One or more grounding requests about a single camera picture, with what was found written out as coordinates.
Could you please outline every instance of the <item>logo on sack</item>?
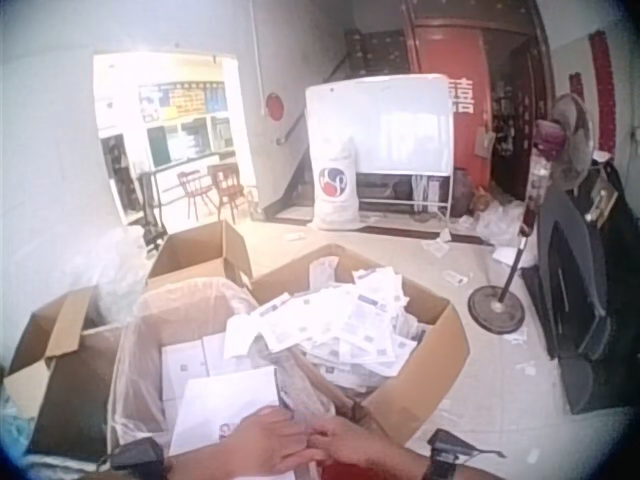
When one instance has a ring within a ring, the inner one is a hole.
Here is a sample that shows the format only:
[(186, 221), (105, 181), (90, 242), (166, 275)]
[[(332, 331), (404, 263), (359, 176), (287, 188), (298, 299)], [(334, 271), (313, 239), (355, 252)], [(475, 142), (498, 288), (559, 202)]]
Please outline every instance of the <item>logo on sack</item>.
[(323, 168), (319, 180), (322, 193), (327, 197), (338, 198), (347, 190), (347, 176), (339, 168)]

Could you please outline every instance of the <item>stack of paper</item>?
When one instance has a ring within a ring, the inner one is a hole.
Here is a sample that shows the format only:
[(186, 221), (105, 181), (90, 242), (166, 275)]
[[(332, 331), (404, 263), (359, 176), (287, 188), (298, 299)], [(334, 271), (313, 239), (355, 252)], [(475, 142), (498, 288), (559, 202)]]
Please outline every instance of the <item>stack of paper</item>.
[(339, 284), (336, 265), (335, 257), (318, 260), (310, 292), (284, 294), (230, 319), (225, 358), (246, 355), (261, 334), (274, 353), (300, 346), (327, 379), (345, 388), (364, 392), (398, 375), (420, 331), (404, 310), (402, 276), (378, 268), (353, 272), (354, 284)]

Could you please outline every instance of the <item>red circle sign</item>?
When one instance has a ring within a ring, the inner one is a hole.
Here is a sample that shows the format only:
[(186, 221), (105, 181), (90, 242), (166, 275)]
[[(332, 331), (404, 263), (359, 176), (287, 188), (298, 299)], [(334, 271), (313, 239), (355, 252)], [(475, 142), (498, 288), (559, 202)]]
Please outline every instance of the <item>red circle sign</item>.
[(279, 122), (284, 118), (284, 102), (277, 93), (270, 93), (267, 97), (267, 112), (273, 121)]

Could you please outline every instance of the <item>red door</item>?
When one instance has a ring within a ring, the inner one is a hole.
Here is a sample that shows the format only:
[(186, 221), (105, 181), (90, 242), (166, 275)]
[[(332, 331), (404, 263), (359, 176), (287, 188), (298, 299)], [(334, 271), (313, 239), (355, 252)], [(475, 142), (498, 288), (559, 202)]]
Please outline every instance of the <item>red door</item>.
[(422, 73), (449, 77), (454, 105), (455, 166), (467, 170), (476, 187), (488, 188), (491, 160), (477, 156), (478, 128), (491, 125), (491, 81), (482, 32), (473, 28), (417, 27)]

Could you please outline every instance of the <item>open cardboard box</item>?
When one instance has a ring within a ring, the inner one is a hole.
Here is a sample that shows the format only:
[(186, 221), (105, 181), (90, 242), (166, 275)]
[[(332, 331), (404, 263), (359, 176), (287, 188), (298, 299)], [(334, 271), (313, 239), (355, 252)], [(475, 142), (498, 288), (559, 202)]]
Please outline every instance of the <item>open cardboard box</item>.
[[(327, 256), (340, 259), (336, 268), (339, 282), (353, 282), (352, 272), (380, 266), (340, 245), (325, 245), (254, 279), (253, 297), (264, 304), (284, 292), (309, 290), (309, 265)], [(436, 410), (469, 356), (467, 336), (451, 302), (407, 278), (402, 288), (409, 297), (407, 312), (433, 328), (400, 374), (387, 380), (363, 402), (379, 426), (400, 444), (406, 443)], [(353, 417), (353, 402), (308, 363), (302, 353), (296, 352), (295, 358), (313, 386), (334, 402), (337, 411)]]
[(122, 329), (93, 328), (94, 287), (69, 292), (31, 315), (8, 376), (7, 393), (35, 419), (27, 451), (97, 462), (107, 453), (106, 405)]
[(191, 278), (226, 277), (243, 286), (253, 274), (244, 237), (226, 221), (169, 235), (149, 276), (147, 290)]

